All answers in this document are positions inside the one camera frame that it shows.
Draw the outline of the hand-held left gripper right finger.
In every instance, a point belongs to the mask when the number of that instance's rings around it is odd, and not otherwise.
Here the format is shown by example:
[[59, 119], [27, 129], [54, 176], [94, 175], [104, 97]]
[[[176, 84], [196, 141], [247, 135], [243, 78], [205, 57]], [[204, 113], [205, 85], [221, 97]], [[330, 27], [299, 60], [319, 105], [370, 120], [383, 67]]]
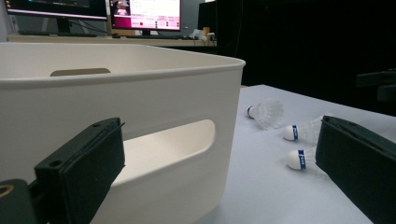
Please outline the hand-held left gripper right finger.
[[374, 224], [396, 224], [396, 144], [348, 120], [322, 119], [316, 164]]

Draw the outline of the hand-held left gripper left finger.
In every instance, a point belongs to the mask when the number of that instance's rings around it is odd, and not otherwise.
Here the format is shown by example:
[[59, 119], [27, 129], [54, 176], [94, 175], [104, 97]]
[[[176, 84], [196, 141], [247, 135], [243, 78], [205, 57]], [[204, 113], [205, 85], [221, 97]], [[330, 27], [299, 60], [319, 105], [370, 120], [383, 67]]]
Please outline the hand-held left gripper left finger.
[[124, 167], [121, 126], [98, 121], [35, 166], [40, 222], [91, 223]]

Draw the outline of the white shuttlecock blue band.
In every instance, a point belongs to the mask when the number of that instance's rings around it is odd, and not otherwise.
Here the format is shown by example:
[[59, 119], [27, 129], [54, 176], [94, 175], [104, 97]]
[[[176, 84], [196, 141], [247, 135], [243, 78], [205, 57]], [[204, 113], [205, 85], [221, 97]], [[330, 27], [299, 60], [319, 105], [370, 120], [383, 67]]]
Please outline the white shuttlecock blue band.
[[247, 109], [247, 116], [264, 130], [276, 129], [283, 118], [283, 105], [275, 99], [267, 99]]
[[286, 163], [289, 168], [300, 171], [314, 171], [316, 165], [316, 147], [297, 149], [288, 153]]
[[283, 130], [283, 137], [289, 141], [305, 141], [316, 144], [320, 133], [322, 117], [306, 121], [301, 124], [286, 126]]

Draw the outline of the white board sheet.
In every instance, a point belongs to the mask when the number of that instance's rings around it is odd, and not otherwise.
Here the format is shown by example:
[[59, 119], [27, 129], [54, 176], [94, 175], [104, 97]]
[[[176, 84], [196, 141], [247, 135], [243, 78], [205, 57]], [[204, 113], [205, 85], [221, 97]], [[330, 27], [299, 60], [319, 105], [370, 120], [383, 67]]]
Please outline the white board sheet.
[[290, 169], [289, 151], [308, 148], [264, 131], [246, 110], [266, 99], [284, 108], [282, 123], [305, 122], [329, 113], [396, 142], [396, 118], [259, 85], [240, 90], [233, 148], [224, 196], [194, 224], [372, 224], [326, 175]]

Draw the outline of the black keyboard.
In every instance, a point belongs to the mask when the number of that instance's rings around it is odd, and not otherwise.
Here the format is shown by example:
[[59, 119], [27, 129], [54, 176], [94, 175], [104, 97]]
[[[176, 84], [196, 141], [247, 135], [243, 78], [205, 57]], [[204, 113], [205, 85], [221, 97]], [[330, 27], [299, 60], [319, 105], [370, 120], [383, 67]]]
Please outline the black keyboard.
[[125, 37], [138, 39], [185, 39], [183, 35], [126, 35]]

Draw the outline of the dark computer monitor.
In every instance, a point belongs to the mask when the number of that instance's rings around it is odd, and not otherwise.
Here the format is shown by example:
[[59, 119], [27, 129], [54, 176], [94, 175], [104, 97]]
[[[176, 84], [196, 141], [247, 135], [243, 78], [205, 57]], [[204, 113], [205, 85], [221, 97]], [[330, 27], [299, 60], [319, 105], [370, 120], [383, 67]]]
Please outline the dark computer monitor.
[[3, 0], [8, 15], [55, 18], [58, 31], [69, 33], [69, 20], [106, 21], [106, 0]]

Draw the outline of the light wooden desk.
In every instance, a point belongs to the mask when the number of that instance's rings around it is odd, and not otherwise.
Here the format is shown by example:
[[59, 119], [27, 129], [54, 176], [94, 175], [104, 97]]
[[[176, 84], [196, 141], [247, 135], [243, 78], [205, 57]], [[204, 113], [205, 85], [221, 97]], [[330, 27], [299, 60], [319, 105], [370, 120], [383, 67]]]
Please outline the light wooden desk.
[[9, 42], [32, 43], [79, 43], [79, 44], [138, 44], [157, 47], [216, 47], [217, 41], [183, 39], [112, 38], [109, 36], [52, 36], [52, 35], [8, 35]]

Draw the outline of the black curtain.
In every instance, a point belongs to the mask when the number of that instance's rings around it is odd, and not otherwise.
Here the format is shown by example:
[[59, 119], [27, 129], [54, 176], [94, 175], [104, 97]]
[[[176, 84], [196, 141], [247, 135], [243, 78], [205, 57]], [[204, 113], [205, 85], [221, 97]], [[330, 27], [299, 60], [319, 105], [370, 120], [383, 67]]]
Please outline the black curtain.
[[215, 0], [218, 53], [242, 82], [396, 116], [359, 74], [396, 69], [396, 0]]

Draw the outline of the bright computer monitor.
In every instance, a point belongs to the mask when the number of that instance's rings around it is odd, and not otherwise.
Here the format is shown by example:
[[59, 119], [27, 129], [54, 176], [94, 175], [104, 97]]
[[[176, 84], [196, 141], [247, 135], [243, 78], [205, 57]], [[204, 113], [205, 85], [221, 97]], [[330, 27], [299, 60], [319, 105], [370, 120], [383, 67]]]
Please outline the bright computer monitor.
[[108, 0], [111, 27], [121, 30], [178, 32], [181, 0]]

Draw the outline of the white plastic storage bin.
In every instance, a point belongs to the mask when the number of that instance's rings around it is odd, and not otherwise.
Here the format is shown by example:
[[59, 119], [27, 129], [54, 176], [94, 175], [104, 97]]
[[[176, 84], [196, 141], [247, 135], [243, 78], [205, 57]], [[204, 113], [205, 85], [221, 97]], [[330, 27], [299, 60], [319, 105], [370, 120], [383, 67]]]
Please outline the white plastic storage bin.
[[243, 62], [134, 44], [0, 43], [0, 181], [120, 118], [126, 162], [92, 224], [193, 224], [225, 190]]

